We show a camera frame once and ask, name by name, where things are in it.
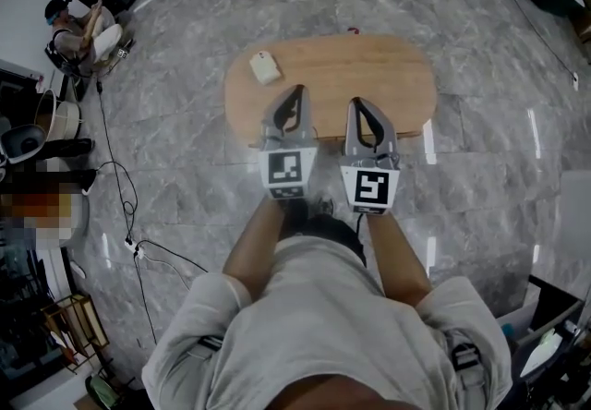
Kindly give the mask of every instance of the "oval wooden table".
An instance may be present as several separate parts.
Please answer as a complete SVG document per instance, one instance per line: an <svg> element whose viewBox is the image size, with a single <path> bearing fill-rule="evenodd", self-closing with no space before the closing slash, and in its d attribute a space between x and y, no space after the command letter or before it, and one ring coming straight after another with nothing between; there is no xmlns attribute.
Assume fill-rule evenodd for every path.
<svg viewBox="0 0 591 410"><path fill-rule="evenodd" d="M263 50L283 75L266 86L249 64ZM344 138L347 106L356 96L378 106L399 137L419 135L437 101L429 61L395 36L345 34L259 44L238 56L226 74L225 112L236 135L257 142L267 106L298 83L308 87L319 139ZM363 132L371 134L367 126Z"/></svg>

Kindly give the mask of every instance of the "sleeve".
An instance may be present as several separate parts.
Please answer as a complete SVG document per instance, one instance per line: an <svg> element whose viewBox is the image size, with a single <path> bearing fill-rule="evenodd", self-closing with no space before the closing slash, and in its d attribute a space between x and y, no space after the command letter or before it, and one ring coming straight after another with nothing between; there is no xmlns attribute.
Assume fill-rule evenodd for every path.
<svg viewBox="0 0 591 410"><path fill-rule="evenodd" d="M62 32L55 37L55 47L58 51L79 52L82 45L82 38L71 32Z"/></svg>
<svg viewBox="0 0 591 410"><path fill-rule="evenodd" d="M141 372L154 408L197 407L196 402L203 398L199 392L209 389L205 377L212 373L211 356L203 358L195 351L202 347L199 338L223 336L238 312L250 303L246 287L237 279L220 273L207 273L195 279Z"/></svg>
<svg viewBox="0 0 591 410"><path fill-rule="evenodd" d="M512 386L511 353L501 327L474 286L465 277L454 277L434 289L416 306L419 317L434 330L448 356L445 335L461 332L480 351L489 376L487 408L496 408Z"/></svg>

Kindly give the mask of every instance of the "man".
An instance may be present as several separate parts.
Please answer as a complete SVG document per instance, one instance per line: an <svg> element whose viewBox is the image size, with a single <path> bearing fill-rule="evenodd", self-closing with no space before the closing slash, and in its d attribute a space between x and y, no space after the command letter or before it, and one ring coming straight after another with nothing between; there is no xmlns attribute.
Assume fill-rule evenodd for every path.
<svg viewBox="0 0 591 410"><path fill-rule="evenodd" d="M223 273L194 281L142 372L156 408L496 408L509 348L467 279L433 289L392 215L369 215L380 287L343 222L283 210L264 199Z"/></svg>
<svg viewBox="0 0 591 410"><path fill-rule="evenodd" d="M89 75L97 62L108 60L123 34L111 12L103 7L103 0L82 18L70 16L66 1L52 0L45 8L45 19L52 26L55 49L77 65L82 75Z"/></svg>

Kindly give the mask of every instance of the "marble floor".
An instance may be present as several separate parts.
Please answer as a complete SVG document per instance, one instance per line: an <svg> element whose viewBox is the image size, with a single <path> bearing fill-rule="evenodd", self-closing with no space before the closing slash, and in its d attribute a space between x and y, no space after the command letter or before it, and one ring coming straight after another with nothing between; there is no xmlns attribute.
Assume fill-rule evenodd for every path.
<svg viewBox="0 0 591 410"><path fill-rule="evenodd" d="M103 81L115 158L139 197L134 237L218 271L263 195L254 151L225 122L225 69L253 42L357 27L414 42L436 75L435 116L423 136L399 145L393 208L432 281L467 275L496 315L521 306L530 272L584 296L591 261L565 257L554 240L561 173L591 169L591 72L568 20L520 1L578 71L578 92L513 0L150 1L133 13L133 52ZM81 107L98 166L108 150L93 89ZM322 145L312 190L330 192L337 215L353 224L337 160L338 146ZM124 177L122 188L133 199ZM371 256L365 222L361 234ZM94 299L116 368L137 376L154 344L125 235L113 168L105 167L90 194L86 240L70 254L87 274L78 285ZM186 281L199 273L158 248L146 251ZM165 265L139 266L160 336L185 288Z"/></svg>

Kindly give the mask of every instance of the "white cord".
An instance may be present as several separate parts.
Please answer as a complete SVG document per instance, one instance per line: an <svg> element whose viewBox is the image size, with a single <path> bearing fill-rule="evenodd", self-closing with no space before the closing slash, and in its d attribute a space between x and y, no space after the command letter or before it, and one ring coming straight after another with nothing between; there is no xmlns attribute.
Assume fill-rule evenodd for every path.
<svg viewBox="0 0 591 410"><path fill-rule="evenodd" d="M163 260L157 260L157 259L149 258L145 254L144 254L144 258L146 258L150 262L155 262L157 264L165 264L168 267L170 267L173 271L176 272L176 275L178 275L178 278L181 280L181 282L183 283L183 285L185 286L185 288L188 290L188 285L185 283L185 280L183 279L183 276L180 274L180 272L176 269L176 267L173 264L169 264L168 262L165 262Z"/></svg>

